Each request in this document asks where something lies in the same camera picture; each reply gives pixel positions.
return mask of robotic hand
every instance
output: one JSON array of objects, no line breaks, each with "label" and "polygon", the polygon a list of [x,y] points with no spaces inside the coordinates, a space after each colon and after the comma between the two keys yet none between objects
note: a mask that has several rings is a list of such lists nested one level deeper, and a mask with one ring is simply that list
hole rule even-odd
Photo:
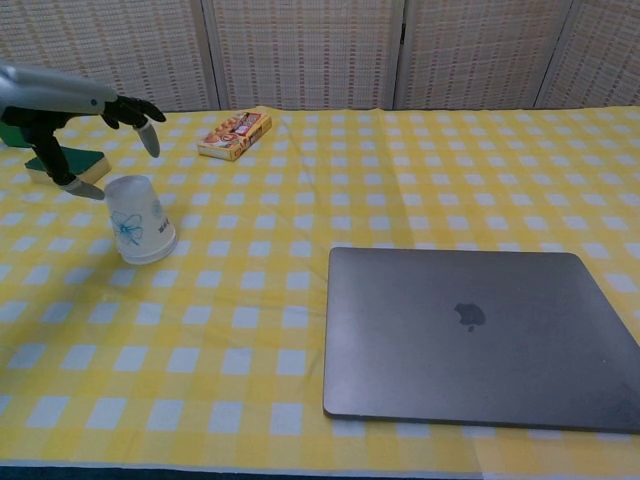
[{"label": "robotic hand", "polygon": [[102,190],[70,172],[53,136],[69,119],[83,115],[101,115],[111,128],[119,128],[119,122],[131,125],[147,152],[153,157],[160,154],[158,136],[146,116],[158,122],[166,118],[151,102],[120,96],[83,77],[0,60],[0,121],[21,129],[25,141],[32,145],[47,174],[60,188],[73,195],[102,200]]}]

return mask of snack box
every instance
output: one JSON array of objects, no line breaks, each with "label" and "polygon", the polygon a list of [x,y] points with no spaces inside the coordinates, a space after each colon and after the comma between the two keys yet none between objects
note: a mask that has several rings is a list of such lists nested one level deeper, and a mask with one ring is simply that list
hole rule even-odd
[{"label": "snack box", "polygon": [[271,117],[264,112],[236,113],[198,142],[198,153],[236,160],[270,128]]}]

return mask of yellow checkered tablecloth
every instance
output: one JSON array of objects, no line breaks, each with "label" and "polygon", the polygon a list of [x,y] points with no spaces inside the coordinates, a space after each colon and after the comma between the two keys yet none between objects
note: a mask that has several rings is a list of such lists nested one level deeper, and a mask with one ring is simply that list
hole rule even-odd
[{"label": "yellow checkered tablecloth", "polygon": [[105,204],[1,148],[0,463],[640,477],[637,436],[321,405],[334,245],[575,252],[640,338],[640,109],[270,113],[235,163],[195,150],[224,112],[170,114],[157,159],[99,118],[60,131],[151,178],[180,241],[142,267]]}]

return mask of gray laptop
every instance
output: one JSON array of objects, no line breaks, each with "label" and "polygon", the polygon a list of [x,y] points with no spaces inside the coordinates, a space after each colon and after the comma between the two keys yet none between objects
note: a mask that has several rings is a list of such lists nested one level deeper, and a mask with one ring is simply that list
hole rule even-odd
[{"label": "gray laptop", "polygon": [[578,257],[334,248],[329,415],[640,432],[640,348]]}]

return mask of sponge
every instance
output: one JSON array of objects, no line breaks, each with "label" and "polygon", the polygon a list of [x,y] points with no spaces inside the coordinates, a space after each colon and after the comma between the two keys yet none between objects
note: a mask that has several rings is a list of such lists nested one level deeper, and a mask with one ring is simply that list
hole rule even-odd
[{"label": "sponge", "polygon": [[[102,152],[61,148],[69,163],[69,170],[83,182],[94,184],[111,171],[111,165]],[[39,157],[32,158],[24,166],[33,183],[53,185],[53,180],[47,175]]]}]

